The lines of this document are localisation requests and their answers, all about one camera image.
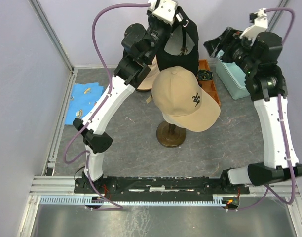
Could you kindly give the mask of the black baseball cap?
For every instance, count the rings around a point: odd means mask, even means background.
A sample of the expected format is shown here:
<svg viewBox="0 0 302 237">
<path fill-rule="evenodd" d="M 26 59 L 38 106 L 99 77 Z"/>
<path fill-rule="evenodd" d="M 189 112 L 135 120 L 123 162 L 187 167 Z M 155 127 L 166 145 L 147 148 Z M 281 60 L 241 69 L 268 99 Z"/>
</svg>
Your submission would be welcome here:
<svg viewBox="0 0 302 237">
<path fill-rule="evenodd" d="M 198 48 L 197 25 L 186 15 L 182 7 L 178 6 L 169 38 L 159 48 L 156 55 L 159 70 L 181 66 L 197 75 L 199 70 Z"/>
</svg>

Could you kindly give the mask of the wooden compartment tray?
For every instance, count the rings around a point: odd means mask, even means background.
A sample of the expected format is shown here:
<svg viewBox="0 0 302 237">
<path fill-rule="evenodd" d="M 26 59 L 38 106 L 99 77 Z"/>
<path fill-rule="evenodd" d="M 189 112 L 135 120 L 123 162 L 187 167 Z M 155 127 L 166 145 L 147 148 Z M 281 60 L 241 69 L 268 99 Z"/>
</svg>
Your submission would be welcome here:
<svg viewBox="0 0 302 237">
<path fill-rule="evenodd" d="M 199 69 L 211 71 L 207 60 L 199 60 Z M 221 101 L 217 92 L 217 87 L 213 80 L 200 81 L 199 85 L 219 104 L 219 106 L 221 105 Z"/>
</svg>

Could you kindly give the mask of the beige bucket hat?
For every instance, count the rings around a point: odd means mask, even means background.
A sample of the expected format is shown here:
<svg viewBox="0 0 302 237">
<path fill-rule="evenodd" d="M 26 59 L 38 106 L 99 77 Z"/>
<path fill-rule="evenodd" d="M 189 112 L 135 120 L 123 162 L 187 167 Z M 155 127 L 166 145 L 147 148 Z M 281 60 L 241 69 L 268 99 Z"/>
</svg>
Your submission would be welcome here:
<svg viewBox="0 0 302 237">
<path fill-rule="evenodd" d="M 137 88 L 138 91 L 146 91 L 151 90 L 153 86 L 153 82 L 156 79 L 157 75 L 160 73 L 158 63 L 157 63 L 157 57 L 153 59 L 153 62 L 151 65 L 149 65 L 149 68 L 151 69 L 148 75 L 145 77 L 145 79 L 142 81 L 142 83 Z"/>
</svg>

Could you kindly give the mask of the tan baseball cap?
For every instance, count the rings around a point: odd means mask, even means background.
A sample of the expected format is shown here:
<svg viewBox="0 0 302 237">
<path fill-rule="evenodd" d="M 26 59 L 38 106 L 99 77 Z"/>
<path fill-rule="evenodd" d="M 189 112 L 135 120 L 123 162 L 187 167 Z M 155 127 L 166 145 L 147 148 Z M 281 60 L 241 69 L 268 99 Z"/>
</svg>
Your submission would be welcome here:
<svg viewBox="0 0 302 237">
<path fill-rule="evenodd" d="M 196 76 L 181 66 L 159 72 L 151 97 L 168 123 L 192 132 L 209 129 L 221 113 L 219 104 L 199 86 Z"/>
</svg>

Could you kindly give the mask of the beige mannequin head stand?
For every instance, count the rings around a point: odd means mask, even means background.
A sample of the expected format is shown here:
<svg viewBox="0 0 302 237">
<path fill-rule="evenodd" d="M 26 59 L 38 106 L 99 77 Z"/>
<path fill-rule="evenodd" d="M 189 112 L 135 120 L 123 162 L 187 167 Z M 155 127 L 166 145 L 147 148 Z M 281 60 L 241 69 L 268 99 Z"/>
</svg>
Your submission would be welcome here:
<svg viewBox="0 0 302 237">
<path fill-rule="evenodd" d="M 162 114 L 164 121 L 157 127 L 156 138 L 167 148 L 175 148 L 186 139 L 186 129 L 174 122 L 168 115 Z"/>
</svg>

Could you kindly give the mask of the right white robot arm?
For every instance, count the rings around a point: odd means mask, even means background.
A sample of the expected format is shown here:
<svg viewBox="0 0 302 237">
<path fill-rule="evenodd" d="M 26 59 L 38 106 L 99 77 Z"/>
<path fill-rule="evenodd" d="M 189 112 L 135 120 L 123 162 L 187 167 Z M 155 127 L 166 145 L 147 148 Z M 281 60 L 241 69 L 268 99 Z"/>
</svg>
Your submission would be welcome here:
<svg viewBox="0 0 302 237">
<path fill-rule="evenodd" d="M 283 49 L 279 35 L 263 31 L 248 39 L 227 27 L 203 46 L 211 58 L 234 63 L 245 74 L 245 87 L 257 111 L 264 141 L 263 162 L 223 171 L 220 189 L 231 193 L 239 184 L 268 185 L 302 176 L 302 164 L 293 150 L 288 116 L 287 85 L 278 57 Z"/>
</svg>

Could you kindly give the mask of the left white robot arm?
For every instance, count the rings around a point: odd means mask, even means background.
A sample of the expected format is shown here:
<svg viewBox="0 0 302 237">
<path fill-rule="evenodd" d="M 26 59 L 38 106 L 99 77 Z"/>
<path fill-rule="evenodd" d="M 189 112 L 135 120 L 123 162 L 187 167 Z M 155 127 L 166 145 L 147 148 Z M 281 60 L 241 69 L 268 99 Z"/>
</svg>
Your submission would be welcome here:
<svg viewBox="0 0 302 237">
<path fill-rule="evenodd" d="M 130 25 L 124 33 L 121 45 L 123 58 L 114 70 L 109 86 L 94 108 L 83 118 L 76 118 L 74 127 L 81 133 L 87 153 L 84 174 L 85 187 L 93 193 L 102 188 L 103 160 L 105 151 L 113 140 L 106 127 L 121 104 L 140 86 L 150 72 L 158 50 L 163 47 L 174 21 L 165 22 L 149 15 L 148 27 L 140 23 Z"/>
</svg>

